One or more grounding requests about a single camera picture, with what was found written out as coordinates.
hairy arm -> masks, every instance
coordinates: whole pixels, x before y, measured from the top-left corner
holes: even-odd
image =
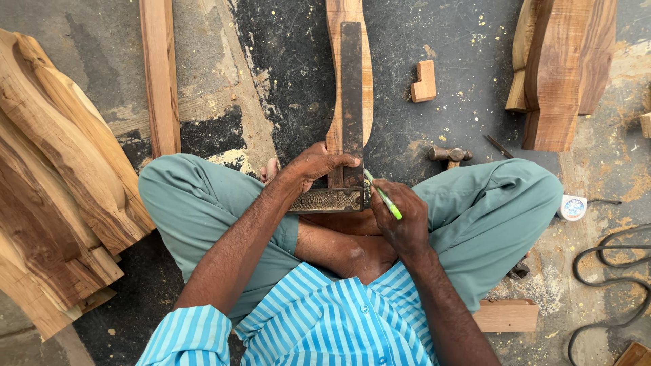
[[[229,313],[296,197],[335,167],[359,165],[359,160],[349,154],[327,155],[325,152],[323,142],[314,144],[262,190],[199,261],[174,309],[212,305],[223,314]]]
[[[371,207],[378,228],[394,247],[411,275],[425,311],[430,335],[439,361],[444,366],[500,365],[497,356],[479,330],[464,302],[430,247],[427,203],[404,184],[373,180],[402,213],[397,220],[375,189]]]

black cable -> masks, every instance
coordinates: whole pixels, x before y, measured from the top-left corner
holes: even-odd
[[[583,279],[581,277],[581,274],[579,273],[579,262],[583,257],[586,255],[598,251],[599,252],[599,258],[601,261],[610,267],[615,267],[615,268],[630,268],[632,266],[636,266],[638,264],[646,263],[651,261],[651,256],[644,257],[640,260],[636,260],[634,262],[629,262],[629,263],[624,263],[624,264],[614,264],[609,262],[603,255],[603,251],[606,249],[651,249],[651,246],[606,246],[608,242],[611,240],[622,236],[622,235],[628,235],[628,234],[633,234],[638,231],[644,231],[651,229],[651,223],[647,223],[644,225],[632,227],[630,229],[626,229],[624,231],[616,232],[615,234],[610,234],[606,236],[598,246],[594,248],[590,248],[588,250],[582,251],[579,255],[576,256],[574,259],[574,264],[572,266],[572,270],[574,271],[574,275],[576,278],[582,282],[584,285],[592,286],[592,287],[603,287],[603,286],[608,286],[608,285],[614,285],[615,283],[621,283],[621,282],[636,282],[642,285],[646,289],[646,298],[644,299],[644,302],[642,303],[642,306],[640,307],[640,310],[627,322],[623,324],[608,324],[608,323],[595,323],[595,324],[590,324],[587,326],[582,326],[579,329],[574,331],[574,334],[572,334],[572,337],[570,338],[570,344],[568,344],[568,357],[570,358],[570,363],[573,366],[578,366],[577,363],[574,361],[574,357],[572,357],[572,349],[574,348],[574,342],[576,341],[577,337],[579,334],[583,333],[585,330],[591,329],[591,328],[607,328],[607,329],[622,329],[626,328],[628,326],[631,326],[634,322],[638,321],[646,312],[646,310],[649,307],[649,304],[651,304],[651,285],[647,282],[642,281],[641,279],[637,279],[634,277],[621,277],[618,279],[610,279],[608,281],[600,282],[600,283],[591,283]]]

blue striped shirt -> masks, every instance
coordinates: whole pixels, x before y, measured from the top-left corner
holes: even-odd
[[[177,309],[137,366],[228,365],[230,320],[210,305]],[[294,268],[235,328],[242,365],[438,365],[416,287],[399,262],[368,286]]]

knee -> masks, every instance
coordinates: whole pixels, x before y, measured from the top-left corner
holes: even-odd
[[[512,163],[519,165],[517,170],[522,178],[520,183],[533,191],[533,196],[538,199],[539,204],[555,208],[561,206],[563,185],[554,174],[529,160],[513,159]]]

man's right hand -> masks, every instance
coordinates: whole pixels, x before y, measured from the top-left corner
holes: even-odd
[[[387,208],[374,187],[371,187],[370,204],[378,228],[393,246],[403,262],[413,262],[432,251],[427,224],[427,203],[404,184],[374,179],[377,186],[389,196],[402,214],[398,220]]]

